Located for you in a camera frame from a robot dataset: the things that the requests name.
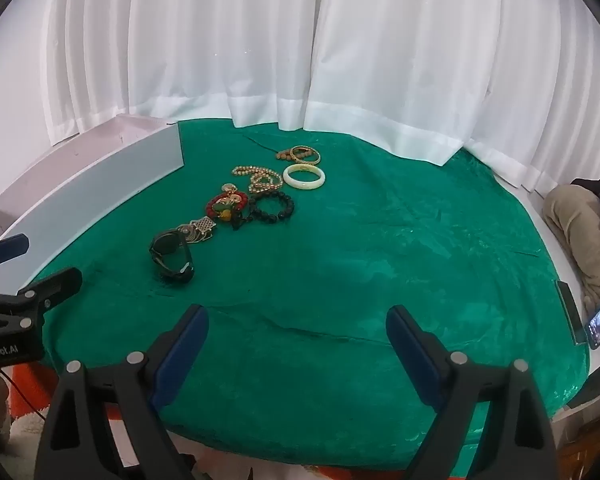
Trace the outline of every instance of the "silver screw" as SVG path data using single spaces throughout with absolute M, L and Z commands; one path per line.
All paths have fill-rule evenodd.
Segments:
M 130 365 L 137 365 L 141 363 L 144 359 L 144 354 L 142 352 L 131 352 L 128 356 L 126 356 L 126 362 Z
M 70 361 L 66 366 L 66 371 L 70 374 L 75 374 L 81 367 L 80 361 Z
M 463 365 L 466 364 L 469 359 L 466 354 L 463 354 L 462 352 L 453 352 L 451 354 L 451 360 L 457 365 Z
M 513 361 L 513 365 L 515 366 L 516 370 L 521 372 L 526 372 L 529 370 L 529 365 L 524 359 L 516 359 Z

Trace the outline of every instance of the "curtain fold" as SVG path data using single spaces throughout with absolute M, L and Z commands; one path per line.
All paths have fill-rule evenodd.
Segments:
M 277 122 L 541 194 L 600 176 L 600 26 L 582 0 L 48 0 L 52 143 L 121 113 Z

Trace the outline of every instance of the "green tablecloth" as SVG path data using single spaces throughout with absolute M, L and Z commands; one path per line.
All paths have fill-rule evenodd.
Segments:
M 46 315 L 48 362 L 88 366 L 148 347 L 191 303 L 208 308 L 207 342 L 170 429 L 219 449 L 282 462 L 401 468 L 434 413 L 422 406 L 384 332 L 404 304 L 424 330 L 477 362 L 526 359 L 549 412 L 581 386 L 555 269 L 524 208 L 466 152 L 444 167 L 403 160 L 351 136 L 180 124 L 184 168 L 111 212 L 42 273 L 78 267 L 78 296 Z M 186 286 L 156 275 L 157 232 L 204 215 L 206 202 L 247 177 L 279 171 L 274 150 L 322 153 L 326 184 L 302 191 L 284 223 L 223 224 L 192 246 Z M 466 472 L 486 407 L 476 411 L 457 472 Z

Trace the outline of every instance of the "beige pants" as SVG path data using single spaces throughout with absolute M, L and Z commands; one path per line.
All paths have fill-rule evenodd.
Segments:
M 600 200 L 580 186 L 558 186 L 544 199 L 542 216 L 580 269 L 582 301 L 592 316 L 600 306 Z

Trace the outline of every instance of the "black bead bracelet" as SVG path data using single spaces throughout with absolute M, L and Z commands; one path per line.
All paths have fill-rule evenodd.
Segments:
M 258 208 L 257 203 L 263 198 L 279 199 L 280 203 L 283 205 L 282 211 L 280 211 L 277 215 L 274 215 L 271 213 L 266 213 L 262 209 Z M 261 191 L 260 193 L 251 195 L 247 204 L 249 207 L 249 215 L 246 218 L 243 218 L 242 215 L 235 216 L 235 219 L 232 219 L 234 230 L 239 229 L 247 222 L 251 222 L 254 218 L 257 218 L 261 222 L 265 222 L 267 224 L 275 224 L 278 220 L 289 218 L 296 208 L 296 205 L 291 197 L 277 189 L 267 189 L 265 191 Z

